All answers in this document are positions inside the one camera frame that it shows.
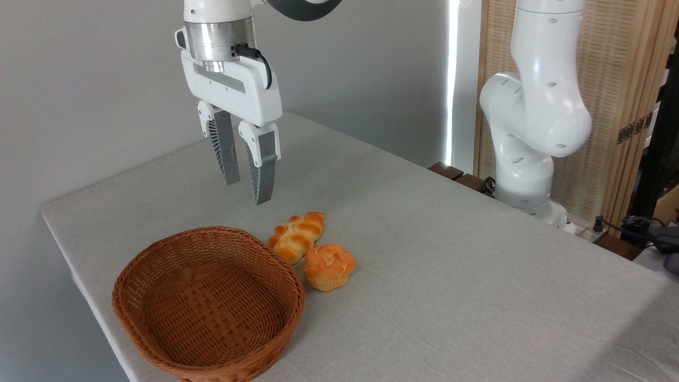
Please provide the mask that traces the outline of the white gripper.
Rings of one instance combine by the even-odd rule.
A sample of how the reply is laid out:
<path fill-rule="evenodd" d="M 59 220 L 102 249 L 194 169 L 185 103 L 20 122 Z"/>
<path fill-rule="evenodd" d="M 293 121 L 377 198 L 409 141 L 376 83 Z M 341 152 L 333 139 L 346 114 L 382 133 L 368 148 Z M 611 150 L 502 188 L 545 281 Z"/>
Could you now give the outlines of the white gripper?
<path fill-rule="evenodd" d="M 281 159 L 278 126 L 273 124 L 282 117 L 275 72 L 261 51 L 247 44 L 228 48 L 231 61 L 223 63 L 220 72 L 210 72 L 204 63 L 191 57 L 185 29 L 175 32 L 175 40 L 182 49 L 180 58 L 190 92 L 201 100 L 197 112 L 202 133 L 211 141 L 225 183 L 240 181 L 233 114 L 245 119 L 238 132 L 246 144 L 255 203 L 269 201 L 276 161 Z"/>

